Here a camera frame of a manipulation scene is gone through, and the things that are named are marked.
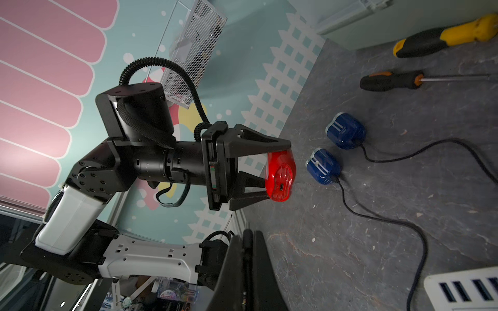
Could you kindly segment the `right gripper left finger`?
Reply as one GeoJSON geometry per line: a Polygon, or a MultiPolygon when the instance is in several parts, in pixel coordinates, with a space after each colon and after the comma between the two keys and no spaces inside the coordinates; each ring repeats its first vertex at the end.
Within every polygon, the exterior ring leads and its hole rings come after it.
{"type": "Polygon", "coordinates": [[[207,311],[243,309],[243,242],[234,236],[207,311]]]}

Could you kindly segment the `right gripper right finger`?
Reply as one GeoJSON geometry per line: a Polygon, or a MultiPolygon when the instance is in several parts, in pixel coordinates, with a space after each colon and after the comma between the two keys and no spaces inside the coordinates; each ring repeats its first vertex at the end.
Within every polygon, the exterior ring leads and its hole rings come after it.
{"type": "Polygon", "coordinates": [[[274,274],[265,238],[254,232],[252,246],[252,293],[254,310],[288,310],[274,274]]]}

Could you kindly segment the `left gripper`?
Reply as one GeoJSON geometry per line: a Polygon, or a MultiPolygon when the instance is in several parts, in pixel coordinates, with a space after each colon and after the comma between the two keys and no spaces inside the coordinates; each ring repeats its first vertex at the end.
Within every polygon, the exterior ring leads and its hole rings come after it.
{"type": "Polygon", "coordinates": [[[266,136],[241,124],[229,128],[227,122],[217,121],[211,125],[201,135],[209,209],[219,211],[229,202],[230,210],[238,211],[268,200],[265,179],[247,172],[237,174],[234,158],[282,152],[291,146],[289,140],[266,136]]]}

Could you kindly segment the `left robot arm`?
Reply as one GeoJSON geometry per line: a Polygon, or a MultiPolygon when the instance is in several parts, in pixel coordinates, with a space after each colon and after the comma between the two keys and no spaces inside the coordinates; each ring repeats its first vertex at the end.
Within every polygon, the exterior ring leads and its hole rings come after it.
{"type": "Polygon", "coordinates": [[[136,180],[151,188],[182,184],[184,191],[172,207],[184,203],[193,185],[206,188],[212,211],[223,204],[237,211],[263,200],[285,202],[296,178],[290,141],[241,124],[209,123],[189,74],[165,58],[132,62],[119,85],[95,101],[108,138],[73,166],[41,226],[20,251],[21,260],[74,285],[145,275],[214,289],[228,249],[214,234],[192,246],[140,241],[98,216],[136,180]],[[176,139],[161,84],[131,83],[137,71],[152,66],[169,69],[186,83],[202,119],[193,141],[176,139]]]}

